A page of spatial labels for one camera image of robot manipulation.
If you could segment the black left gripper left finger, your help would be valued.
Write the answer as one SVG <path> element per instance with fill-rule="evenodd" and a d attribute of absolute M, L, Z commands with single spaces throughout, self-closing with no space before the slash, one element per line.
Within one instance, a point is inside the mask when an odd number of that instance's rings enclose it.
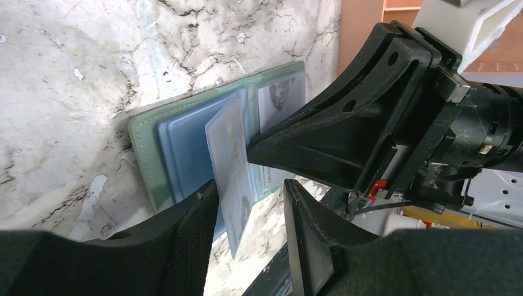
<path fill-rule="evenodd" d="M 1 232 L 2 295 L 202 295 L 218 213 L 216 182 L 110 236 L 77 242 Z"/>

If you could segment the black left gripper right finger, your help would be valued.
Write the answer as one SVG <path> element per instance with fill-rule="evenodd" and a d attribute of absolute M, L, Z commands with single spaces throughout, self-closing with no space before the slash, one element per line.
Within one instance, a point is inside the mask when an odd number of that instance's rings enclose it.
<path fill-rule="evenodd" d="M 521 295 L 522 231 L 399 229 L 377 236 L 284 182 L 294 295 Z"/>

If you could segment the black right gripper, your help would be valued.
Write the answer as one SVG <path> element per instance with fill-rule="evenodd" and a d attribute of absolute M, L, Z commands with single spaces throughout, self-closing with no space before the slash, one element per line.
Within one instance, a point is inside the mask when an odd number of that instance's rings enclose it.
<path fill-rule="evenodd" d="M 364 187 L 369 199 L 401 194 L 404 205 L 436 213 L 474 205 L 471 181 L 484 169 L 522 171 L 522 89 L 463 78 L 462 57 L 427 30 L 393 22 L 432 59 L 379 169 Z"/>

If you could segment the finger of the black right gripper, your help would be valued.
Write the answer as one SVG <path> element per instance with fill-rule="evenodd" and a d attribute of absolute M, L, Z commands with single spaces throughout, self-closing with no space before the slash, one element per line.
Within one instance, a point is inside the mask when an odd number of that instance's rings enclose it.
<path fill-rule="evenodd" d="M 378 23 L 332 84 L 253 139 L 248 160 L 364 192 L 386 139 L 433 71 L 434 48 L 420 33 Z"/>

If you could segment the silver diamond card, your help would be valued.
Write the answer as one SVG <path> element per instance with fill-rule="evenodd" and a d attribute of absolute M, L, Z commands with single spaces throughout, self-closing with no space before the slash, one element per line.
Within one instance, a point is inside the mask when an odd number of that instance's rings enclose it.
<path fill-rule="evenodd" d="M 269 80 L 257 95 L 260 132 L 264 133 L 305 105 L 305 74 L 298 72 Z"/>

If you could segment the green card holder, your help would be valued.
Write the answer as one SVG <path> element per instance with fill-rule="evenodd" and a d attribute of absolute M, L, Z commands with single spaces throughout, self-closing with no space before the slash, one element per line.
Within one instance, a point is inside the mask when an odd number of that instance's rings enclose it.
<path fill-rule="evenodd" d="M 302 79 L 299 60 L 170 102 L 131 118 L 128 131 L 156 211 L 172 206 L 213 177 L 205 125 L 228 101 L 240 99 L 245 137 L 260 131 L 257 92 L 288 78 Z"/>

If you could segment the silver VIP card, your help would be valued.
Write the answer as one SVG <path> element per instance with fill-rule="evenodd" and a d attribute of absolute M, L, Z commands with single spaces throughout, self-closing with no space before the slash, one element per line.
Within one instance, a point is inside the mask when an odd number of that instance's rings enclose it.
<path fill-rule="evenodd" d="M 242 111 L 241 98 L 231 96 L 205 126 L 233 259 L 236 258 L 253 207 Z"/>

